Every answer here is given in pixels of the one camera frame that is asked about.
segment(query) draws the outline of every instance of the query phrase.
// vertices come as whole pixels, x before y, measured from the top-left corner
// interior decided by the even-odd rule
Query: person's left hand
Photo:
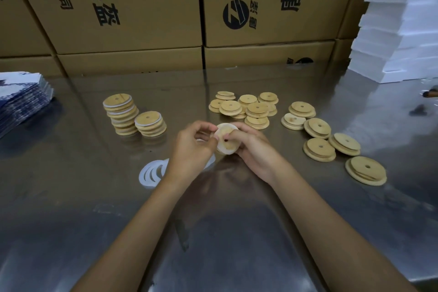
[[[210,134],[217,129],[212,123],[196,121],[178,133],[166,169],[167,182],[179,183],[185,187],[191,184],[216,150],[218,140],[210,138]]]

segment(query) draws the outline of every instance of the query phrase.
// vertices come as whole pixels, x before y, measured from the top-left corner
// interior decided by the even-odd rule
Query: reflective surface
[[[195,119],[230,121],[208,103],[219,90],[275,92],[278,114],[263,131],[318,193],[410,280],[438,278],[438,110],[418,80],[378,85],[325,65],[51,80],[56,100],[0,139],[0,290],[68,291],[150,195],[141,168],[169,157]],[[115,134],[102,108],[131,94],[168,129],[156,139]],[[333,132],[384,165],[382,187],[356,182],[346,156],[302,152],[308,136],[284,128],[293,101],[315,106]],[[219,159],[175,208],[143,290],[323,291],[293,222],[237,157]]]

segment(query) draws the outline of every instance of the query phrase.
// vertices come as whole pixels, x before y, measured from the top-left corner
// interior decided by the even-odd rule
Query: stack of printed cards
[[[349,68],[376,82],[438,76],[438,0],[365,0]]]
[[[39,73],[0,73],[0,138],[45,107],[53,89]]]

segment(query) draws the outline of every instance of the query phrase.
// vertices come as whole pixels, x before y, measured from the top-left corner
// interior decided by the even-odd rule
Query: person's right arm
[[[224,139],[242,141],[237,154],[271,185],[334,292],[416,289],[391,262],[340,217],[259,131],[244,123]]]

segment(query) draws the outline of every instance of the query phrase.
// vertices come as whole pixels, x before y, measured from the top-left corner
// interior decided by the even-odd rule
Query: hand
[[[210,133],[217,129],[212,123],[196,121],[180,131],[167,165],[165,179],[181,183],[187,188],[214,154],[218,140],[210,138]]]
[[[271,146],[266,136],[244,123],[232,123],[239,130],[225,134],[225,140],[242,142],[236,153],[260,179],[272,187],[278,172],[291,168],[290,164]]]

